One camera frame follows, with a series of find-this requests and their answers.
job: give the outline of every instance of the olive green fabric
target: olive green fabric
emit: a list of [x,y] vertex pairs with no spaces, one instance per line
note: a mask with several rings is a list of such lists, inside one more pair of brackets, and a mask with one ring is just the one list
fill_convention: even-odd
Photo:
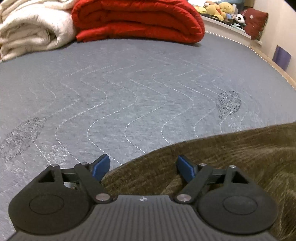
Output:
[[215,168],[234,164],[278,203],[271,233],[296,240],[296,122],[173,144],[109,172],[103,186],[112,194],[176,194],[185,183],[177,174],[177,156]]

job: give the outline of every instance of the yellow plush toy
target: yellow plush toy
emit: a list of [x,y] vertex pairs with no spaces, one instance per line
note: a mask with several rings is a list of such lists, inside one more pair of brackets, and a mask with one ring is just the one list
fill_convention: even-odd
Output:
[[209,5],[207,7],[207,14],[214,15],[214,16],[218,17],[220,21],[224,20],[222,15],[217,11],[215,5]]
[[219,7],[227,14],[234,14],[235,9],[229,2],[222,2],[219,4]]
[[209,5],[215,5],[213,1],[205,1],[204,7],[208,7]]
[[220,8],[220,6],[218,4],[215,4],[214,6],[217,9],[217,11],[221,14],[221,16],[223,17],[223,19],[225,20],[227,18],[226,13],[223,12],[223,10]]
[[199,13],[207,13],[207,10],[206,10],[204,7],[196,6],[195,9],[196,9],[196,11],[198,11]]
[[219,4],[219,7],[221,8],[221,11],[225,13],[223,16],[225,22],[229,22],[229,19],[232,21],[232,16],[235,12],[235,7],[233,7],[228,2],[222,2]]

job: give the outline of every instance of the folded red blanket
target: folded red blanket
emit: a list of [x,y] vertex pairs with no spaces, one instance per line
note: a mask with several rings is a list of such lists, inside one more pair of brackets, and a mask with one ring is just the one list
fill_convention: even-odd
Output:
[[78,41],[145,37],[181,43],[199,42],[203,20],[186,0],[79,0],[72,18]]

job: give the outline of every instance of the white blanket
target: white blanket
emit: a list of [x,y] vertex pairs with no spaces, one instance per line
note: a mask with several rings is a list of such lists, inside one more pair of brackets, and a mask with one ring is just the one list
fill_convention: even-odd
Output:
[[0,23],[5,21],[9,14],[32,4],[65,10],[73,8],[76,2],[77,0],[4,0],[0,3]]
[[75,39],[71,12],[33,4],[9,14],[0,24],[3,61],[22,54],[52,50]]

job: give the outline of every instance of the panda plush toy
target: panda plush toy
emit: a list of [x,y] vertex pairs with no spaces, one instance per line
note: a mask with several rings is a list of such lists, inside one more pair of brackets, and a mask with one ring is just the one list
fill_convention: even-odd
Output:
[[238,28],[244,29],[244,27],[246,26],[246,17],[241,14],[236,14],[234,16],[233,25]]

